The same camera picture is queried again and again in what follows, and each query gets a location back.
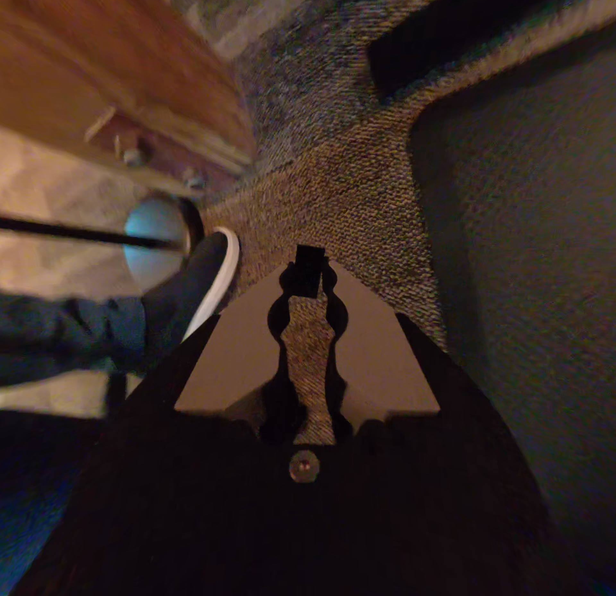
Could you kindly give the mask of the person's dark shoe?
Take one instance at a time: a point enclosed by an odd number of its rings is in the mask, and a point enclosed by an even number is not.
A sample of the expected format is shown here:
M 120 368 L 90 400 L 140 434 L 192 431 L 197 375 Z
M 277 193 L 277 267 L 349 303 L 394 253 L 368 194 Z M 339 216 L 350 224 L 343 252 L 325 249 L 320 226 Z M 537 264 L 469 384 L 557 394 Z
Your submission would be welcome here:
M 240 252 L 236 233 L 216 227 L 182 269 L 143 296 L 145 370 L 170 354 L 215 313 L 234 282 Z

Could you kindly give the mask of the pale round disc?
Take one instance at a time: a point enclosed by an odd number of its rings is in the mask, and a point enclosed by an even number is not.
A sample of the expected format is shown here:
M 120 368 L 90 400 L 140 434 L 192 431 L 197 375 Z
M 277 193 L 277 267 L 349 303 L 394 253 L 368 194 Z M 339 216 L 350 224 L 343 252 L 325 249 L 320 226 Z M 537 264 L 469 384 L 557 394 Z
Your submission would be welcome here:
M 127 236 L 169 241 L 174 249 L 124 246 L 127 269 L 142 292 L 163 283 L 183 267 L 190 250 L 190 230 L 176 200 L 150 198 L 127 217 Z

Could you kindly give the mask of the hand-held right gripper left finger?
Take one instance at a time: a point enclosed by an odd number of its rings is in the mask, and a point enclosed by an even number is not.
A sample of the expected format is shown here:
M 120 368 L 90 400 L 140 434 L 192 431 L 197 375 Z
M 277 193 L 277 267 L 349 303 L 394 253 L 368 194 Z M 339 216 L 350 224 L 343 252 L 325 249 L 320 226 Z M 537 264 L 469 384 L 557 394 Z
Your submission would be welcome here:
M 174 410 L 202 417 L 290 421 L 295 392 L 280 365 L 281 345 L 268 316 L 283 296 L 291 262 L 251 286 L 220 314 Z

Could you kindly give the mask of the black thin rod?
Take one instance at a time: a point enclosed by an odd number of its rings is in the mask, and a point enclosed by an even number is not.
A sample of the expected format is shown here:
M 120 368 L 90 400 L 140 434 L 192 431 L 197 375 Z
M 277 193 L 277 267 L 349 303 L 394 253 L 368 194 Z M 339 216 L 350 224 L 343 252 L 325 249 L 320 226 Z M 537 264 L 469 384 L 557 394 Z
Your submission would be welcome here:
M 186 250 L 185 243 L 181 241 L 168 241 L 165 239 L 151 237 L 130 236 L 124 233 L 90 230 L 57 223 L 49 224 L 4 216 L 1 217 L 1 231 L 10 231 L 16 234 L 42 238 L 70 239 L 99 244 L 140 247 L 143 249 L 153 249 L 156 251 Z

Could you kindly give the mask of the person's jeans leg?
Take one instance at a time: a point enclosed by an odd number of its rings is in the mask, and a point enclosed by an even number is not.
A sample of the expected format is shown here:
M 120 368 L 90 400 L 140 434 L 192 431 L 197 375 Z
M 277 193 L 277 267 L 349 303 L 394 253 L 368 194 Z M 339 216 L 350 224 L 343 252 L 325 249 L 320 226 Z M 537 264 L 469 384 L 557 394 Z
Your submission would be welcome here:
M 1 292 L 1 386 L 74 370 L 139 367 L 145 331 L 139 297 L 98 302 Z

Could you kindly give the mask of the black lego plate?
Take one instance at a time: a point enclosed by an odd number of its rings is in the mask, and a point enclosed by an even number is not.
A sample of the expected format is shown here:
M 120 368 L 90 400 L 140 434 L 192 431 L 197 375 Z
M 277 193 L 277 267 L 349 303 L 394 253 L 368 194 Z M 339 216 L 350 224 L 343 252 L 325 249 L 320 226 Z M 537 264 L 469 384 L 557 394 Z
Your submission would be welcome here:
M 325 254 L 324 247 L 297 245 L 292 296 L 308 299 L 317 298 Z

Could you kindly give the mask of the wooden post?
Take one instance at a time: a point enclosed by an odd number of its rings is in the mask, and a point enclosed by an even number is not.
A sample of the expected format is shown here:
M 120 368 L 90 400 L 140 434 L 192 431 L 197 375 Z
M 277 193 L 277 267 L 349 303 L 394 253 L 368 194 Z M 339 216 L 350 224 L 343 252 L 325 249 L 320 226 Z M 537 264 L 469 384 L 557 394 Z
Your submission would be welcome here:
M 231 66 L 164 0 L 1 0 L 1 128 L 188 197 L 258 154 Z

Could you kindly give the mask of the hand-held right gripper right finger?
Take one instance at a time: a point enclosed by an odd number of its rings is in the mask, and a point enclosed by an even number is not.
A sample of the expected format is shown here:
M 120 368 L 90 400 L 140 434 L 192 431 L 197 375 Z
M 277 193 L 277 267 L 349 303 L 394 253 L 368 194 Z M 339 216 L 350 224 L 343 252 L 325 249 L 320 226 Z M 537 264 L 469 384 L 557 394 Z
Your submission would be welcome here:
M 326 399 L 344 422 L 432 416 L 440 406 L 393 308 L 338 262 L 322 273 L 329 347 Z

